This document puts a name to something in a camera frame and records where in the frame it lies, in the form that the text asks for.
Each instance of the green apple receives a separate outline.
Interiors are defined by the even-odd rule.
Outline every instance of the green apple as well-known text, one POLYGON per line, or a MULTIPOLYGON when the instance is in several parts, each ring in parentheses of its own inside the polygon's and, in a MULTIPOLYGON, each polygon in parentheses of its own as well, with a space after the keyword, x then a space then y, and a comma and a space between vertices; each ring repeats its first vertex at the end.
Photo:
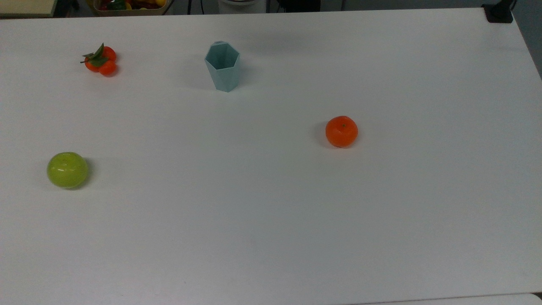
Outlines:
POLYGON ((58 187, 74 188, 83 183, 87 175, 87 162, 74 152, 61 152, 47 165, 47 176, 58 187))

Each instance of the table surface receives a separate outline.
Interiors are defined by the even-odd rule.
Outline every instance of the table surface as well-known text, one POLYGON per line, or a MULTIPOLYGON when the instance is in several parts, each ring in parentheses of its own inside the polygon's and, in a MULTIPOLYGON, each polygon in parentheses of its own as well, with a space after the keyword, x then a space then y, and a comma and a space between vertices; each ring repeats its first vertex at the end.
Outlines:
POLYGON ((51 17, 56 0, 0 0, 0 16, 51 17))
POLYGON ((542 290, 542 82, 482 9, 0 21, 3 304, 542 290), (214 89, 209 46, 241 53, 214 89), (79 63, 104 42, 111 78, 79 63), (360 139, 331 147, 348 115, 360 139), (49 159, 91 167, 53 186, 49 159))

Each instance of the orange fruit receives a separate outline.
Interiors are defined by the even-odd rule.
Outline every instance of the orange fruit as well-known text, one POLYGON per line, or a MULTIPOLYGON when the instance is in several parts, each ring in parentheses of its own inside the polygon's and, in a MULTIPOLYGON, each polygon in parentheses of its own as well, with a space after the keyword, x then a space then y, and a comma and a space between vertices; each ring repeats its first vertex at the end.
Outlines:
POLYGON ((332 118, 326 125, 326 138, 336 147, 346 147, 358 137, 358 126, 347 116, 332 118))

